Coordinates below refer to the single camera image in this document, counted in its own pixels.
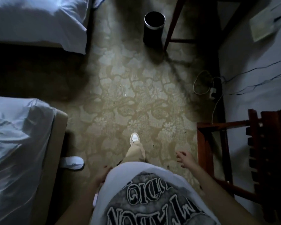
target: white bed sheet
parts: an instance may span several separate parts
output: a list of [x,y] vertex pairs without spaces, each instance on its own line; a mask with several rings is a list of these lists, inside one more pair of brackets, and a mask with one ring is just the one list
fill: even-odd
[[83,21],[91,0],[0,0],[0,41],[62,45],[85,54]]
[[56,110],[0,97],[0,225],[29,225]]

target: graphic print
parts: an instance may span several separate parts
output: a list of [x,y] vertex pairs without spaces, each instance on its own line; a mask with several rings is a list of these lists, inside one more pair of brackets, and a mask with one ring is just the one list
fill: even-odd
[[179,189],[155,174],[140,173],[109,202],[105,224],[216,224],[183,193],[185,189]]

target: carpet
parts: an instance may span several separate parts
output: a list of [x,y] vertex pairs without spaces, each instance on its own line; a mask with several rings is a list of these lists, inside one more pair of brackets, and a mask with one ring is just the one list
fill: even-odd
[[[115,166],[137,132],[148,161],[186,178],[176,150],[197,157],[196,122],[210,122],[214,103],[193,92],[205,68],[196,45],[170,43],[167,54],[142,41],[146,12],[166,17],[166,37],[176,0],[105,0],[93,13],[87,55],[60,49],[0,45],[0,96],[39,98],[69,116],[64,156],[80,156],[82,171],[60,170],[51,211],[58,218],[96,171]],[[198,7],[187,3],[173,37],[194,38]],[[196,90],[208,88],[198,82]]]

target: white wall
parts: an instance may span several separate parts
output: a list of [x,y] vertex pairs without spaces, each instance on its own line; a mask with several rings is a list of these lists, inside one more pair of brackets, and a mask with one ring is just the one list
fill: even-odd
[[[281,60],[281,26],[274,35],[256,43],[253,42],[249,28],[250,18],[267,5],[273,7],[280,1],[260,0],[220,47],[218,52],[220,73],[226,79],[230,79],[238,73]],[[230,7],[227,3],[219,4],[218,11],[222,25],[227,23],[227,17],[234,9],[235,5],[233,4]],[[273,11],[273,15],[274,17],[281,15],[281,6]],[[223,92],[224,94],[237,92],[248,85],[261,83],[280,73],[281,62],[269,68],[239,76],[223,85]],[[227,122],[248,119],[248,109],[255,109],[259,114],[261,111],[279,110],[281,109],[281,78],[259,86],[244,95],[225,95],[224,105]],[[252,169],[248,165],[249,147],[247,146],[245,128],[228,130],[227,134],[234,184],[253,192],[254,183],[251,178]],[[261,207],[258,204],[240,197],[236,197],[236,199],[255,217],[262,218]]]

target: wooden table leg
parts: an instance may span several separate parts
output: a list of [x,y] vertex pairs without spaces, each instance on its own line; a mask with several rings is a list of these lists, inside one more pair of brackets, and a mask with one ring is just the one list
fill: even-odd
[[178,21],[178,18],[180,16],[180,13],[181,13],[181,10],[183,8],[183,5],[184,5],[185,1],[186,0],[177,0],[176,7],[175,7],[175,10],[174,10],[174,13],[173,13],[173,18],[172,18],[172,21],[171,21],[171,24],[170,24],[168,35],[167,35],[167,39],[165,40],[164,51],[166,51],[167,48],[168,48],[169,42],[172,38],[172,34],[174,32],[176,23]]

